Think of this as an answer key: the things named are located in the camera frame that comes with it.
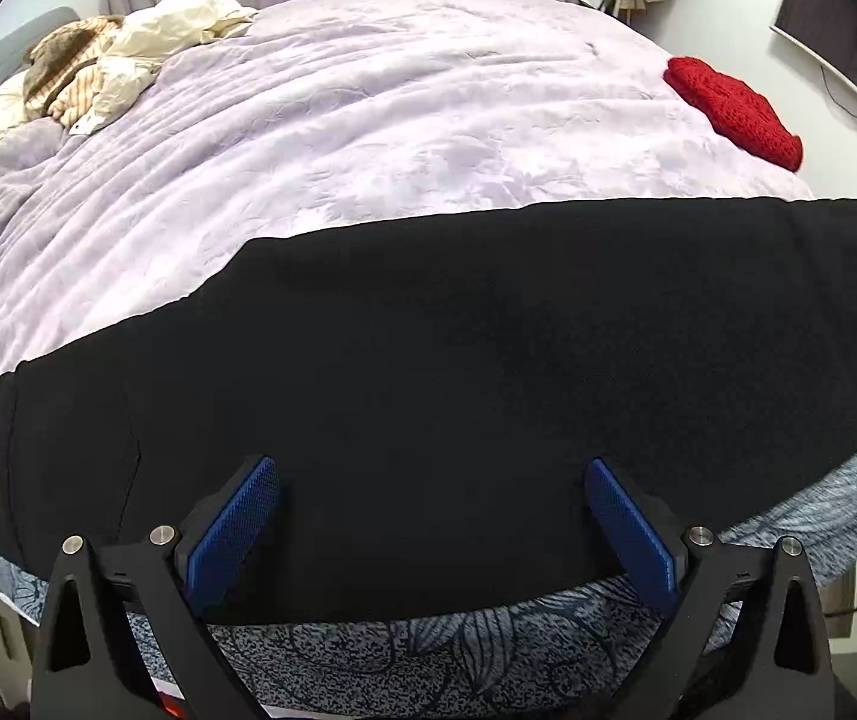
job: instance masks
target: silver bolt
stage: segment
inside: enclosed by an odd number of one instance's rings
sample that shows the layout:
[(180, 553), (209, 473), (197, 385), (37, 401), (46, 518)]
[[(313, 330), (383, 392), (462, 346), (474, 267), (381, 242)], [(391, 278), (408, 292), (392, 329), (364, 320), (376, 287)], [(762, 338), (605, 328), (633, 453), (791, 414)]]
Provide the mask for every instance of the silver bolt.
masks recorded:
[(153, 544), (165, 546), (175, 538), (175, 529), (171, 525), (160, 525), (158, 528), (153, 528), (148, 538), (152, 539)]
[(84, 543), (85, 541), (81, 536), (69, 536), (62, 542), (62, 552), (64, 552), (65, 555), (74, 555), (81, 549), (82, 544)]
[(802, 542), (799, 541), (795, 536), (786, 536), (782, 539), (782, 551), (787, 553), (787, 555), (792, 555), (792, 557), (795, 557), (796, 555), (801, 555)]
[(689, 528), (689, 541), (696, 547), (707, 547), (715, 541), (715, 534), (703, 525)]

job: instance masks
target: blue rubber pad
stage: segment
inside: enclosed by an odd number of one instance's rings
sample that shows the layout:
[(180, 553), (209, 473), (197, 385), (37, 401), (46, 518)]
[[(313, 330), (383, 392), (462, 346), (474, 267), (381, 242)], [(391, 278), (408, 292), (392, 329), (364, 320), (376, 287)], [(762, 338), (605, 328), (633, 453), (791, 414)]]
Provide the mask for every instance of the blue rubber pad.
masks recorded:
[(585, 499), (642, 603), (672, 613), (678, 600), (675, 561), (603, 460), (586, 469)]
[(275, 461), (262, 458), (188, 557), (185, 600), (196, 615), (225, 597), (254, 541), (278, 507)]

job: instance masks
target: bed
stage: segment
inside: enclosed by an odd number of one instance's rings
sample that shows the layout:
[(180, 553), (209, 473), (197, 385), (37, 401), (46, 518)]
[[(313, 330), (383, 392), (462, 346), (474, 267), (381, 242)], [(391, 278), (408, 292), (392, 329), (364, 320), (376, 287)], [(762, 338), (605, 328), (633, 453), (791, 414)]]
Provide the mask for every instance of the bed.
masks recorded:
[[(254, 237), (569, 199), (811, 198), (683, 103), (667, 58), (550, 0), (268, 7), (246, 36), (166, 62), (96, 135), (41, 119), (0, 143), (0, 374), (182, 298)], [(852, 565), (857, 455), (723, 538), (785, 532), (805, 536), (819, 581)], [(0, 594), (33, 620), (45, 589), (0, 557)], [(214, 632), (264, 704), (484, 715), (611, 690), (657, 625), (612, 579), (473, 613)]]

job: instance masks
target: red part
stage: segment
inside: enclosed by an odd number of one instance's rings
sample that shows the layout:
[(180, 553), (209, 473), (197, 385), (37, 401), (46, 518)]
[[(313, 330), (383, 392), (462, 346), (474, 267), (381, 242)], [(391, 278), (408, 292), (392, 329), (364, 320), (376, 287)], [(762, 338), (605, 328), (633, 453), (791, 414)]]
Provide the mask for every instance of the red part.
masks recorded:
[(161, 705), (166, 708), (166, 712), (173, 717), (181, 718), (181, 720), (188, 720), (188, 715), (185, 714), (185, 707), (181, 701), (167, 693), (160, 692), (158, 693), (158, 697), (161, 699)]
[(663, 78), (739, 148), (792, 172), (802, 165), (802, 139), (785, 129), (768, 100), (744, 82), (693, 56), (672, 57)]

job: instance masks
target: black cloth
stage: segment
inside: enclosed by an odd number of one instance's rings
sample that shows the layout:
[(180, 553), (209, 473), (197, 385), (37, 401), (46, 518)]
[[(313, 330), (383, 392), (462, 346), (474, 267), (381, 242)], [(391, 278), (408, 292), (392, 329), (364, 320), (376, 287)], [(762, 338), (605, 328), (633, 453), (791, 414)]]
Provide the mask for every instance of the black cloth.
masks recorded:
[(0, 554), (286, 506), (211, 620), (408, 618), (611, 575), (584, 461), (715, 530), (857, 452), (857, 201), (566, 202), (248, 242), (0, 377)]

